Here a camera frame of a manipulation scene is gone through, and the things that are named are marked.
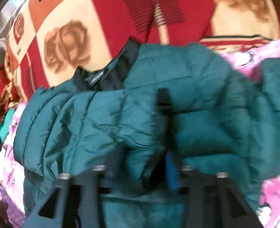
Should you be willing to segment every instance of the pink floral fabric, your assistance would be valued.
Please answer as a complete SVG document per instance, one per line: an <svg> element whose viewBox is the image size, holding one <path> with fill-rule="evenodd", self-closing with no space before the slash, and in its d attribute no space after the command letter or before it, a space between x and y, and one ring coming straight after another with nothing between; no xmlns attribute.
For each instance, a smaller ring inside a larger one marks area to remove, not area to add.
<svg viewBox="0 0 280 228"><path fill-rule="evenodd" d="M243 73L253 81L259 81L261 78L261 61L266 58L280 57L280 39L246 52L221 54L221 56L231 64L233 69Z"/></svg>
<svg viewBox="0 0 280 228"><path fill-rule="evenodd" d="M2 186L0 186L0 200L7 203L8 220L12 224L13 228L22 227L26 220L26 216L16 208L16 205L13 203L6 190Z"/></svg>
<svg viewBox="0 0 280 228"><path fill-rule="evenodd" d="M27 105L27 102L21 102L16 109L11 124L9 125L9 134L7 135L2 151L0 153L0 181L6 189L9 197L15 203L16 207L24 211L23 194L24 194L24 167L14 160L13 142L16 135L16 129L19 124L21 115Z"/></svg>
<svg viewBox="0 0 280 228"><path fill-rule="evenodd" d="M263 182L257 214L265 228L280 228L280 175Z"/></svg>

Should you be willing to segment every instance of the teal fabric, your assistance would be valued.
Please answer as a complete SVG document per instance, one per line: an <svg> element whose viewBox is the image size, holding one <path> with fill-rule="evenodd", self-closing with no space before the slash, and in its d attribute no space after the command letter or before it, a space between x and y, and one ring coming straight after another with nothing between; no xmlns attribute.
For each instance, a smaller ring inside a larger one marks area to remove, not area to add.
<svg viewBox="0 0 280 228"><path fill-rule="evenodd" d="M9 125L14 115L15 109L8 110L3 122L0 123L0 143L3 144L9 134Z"/></svg>
<svg viewBox="0 0 280 228"><path fill-rule="evenodd" d="M36 91L17 129L14 156L25 167L29 213L58 174L103 164L116 142L129 147L126 191L103 196L107 227L178 227L183 196L140 190L156 151L158 88L168 88L178 151L201 172L229 173L254 210L262 181L280 173L280 59L262 63L252 83L203 46L143 45L124 89L80 92L71 80Z"/></svg>

